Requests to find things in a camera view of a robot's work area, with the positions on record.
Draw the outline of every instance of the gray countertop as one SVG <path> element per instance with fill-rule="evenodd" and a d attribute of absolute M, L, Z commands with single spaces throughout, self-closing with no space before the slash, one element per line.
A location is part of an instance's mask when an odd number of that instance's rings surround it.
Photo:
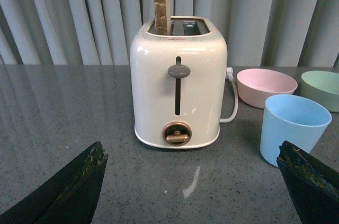
<path fill-rule="evenodd" d="M 299 83 L 313 70 L 275 69 Z M 222 117 L 232 108 L 227 82 Z M 300 223 L 279 169 L 260 155 L 262 117 L 239 101 L 212 145 L 157 149 L 134 134 L 128 66 L 1 65 L 0 213 L 101 141 L 109 160 L 92 223 Z M 332 117 L 311 154 L 339 171 Z"/>

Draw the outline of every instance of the white stain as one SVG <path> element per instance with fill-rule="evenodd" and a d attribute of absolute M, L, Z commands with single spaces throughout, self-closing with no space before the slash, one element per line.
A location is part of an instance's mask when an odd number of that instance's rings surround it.
<path fill-rule="evenodd" d="M 197 182 L 198 182 L 199 173 L 200 173 L 200 166 L 198 166 L 197 170 L 195 171 L 193 182 L 191 183 L 191 185 L 187 189 L 182 190 L 182 193 L 184 194 L 185 199 L 188 198 L 194 191 L 197 185 Z"/>

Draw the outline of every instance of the plastic cup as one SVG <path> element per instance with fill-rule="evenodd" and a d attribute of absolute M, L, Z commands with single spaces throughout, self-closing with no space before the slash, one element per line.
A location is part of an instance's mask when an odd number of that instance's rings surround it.
<path fill-rule="evenodd" d="M 277 167 L 279 147 L 286 140 L 310 153 L 332 120 L 315 101 L 295 95 L 273 95 L 265 102 L 260 152 Z"/>

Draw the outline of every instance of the toaster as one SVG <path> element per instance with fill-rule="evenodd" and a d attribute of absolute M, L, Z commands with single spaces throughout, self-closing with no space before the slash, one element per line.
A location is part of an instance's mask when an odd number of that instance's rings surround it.
<path fill-rule="evenodd" d="M 219 136 L 227 46 L 211 21 L 172 16 L 172 35 L 145 23 L 132 41 L 135 134 L 143 143 L 188 149 Z"/>

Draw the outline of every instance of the white cord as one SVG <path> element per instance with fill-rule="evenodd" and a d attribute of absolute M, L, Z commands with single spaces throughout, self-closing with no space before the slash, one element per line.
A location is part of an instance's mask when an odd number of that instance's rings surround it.
<path fill-rule="evenodd" d="M 226 69 L 226 79 L 230 80 L 232 84 L 234 92 L 234 109 L 232 115 L 229 118 L 220 119 L 220 123 L 227 123 L 232 121 L 238 112 L 238 90 L 233 78 L 233 69 L 230 67 Z"/>

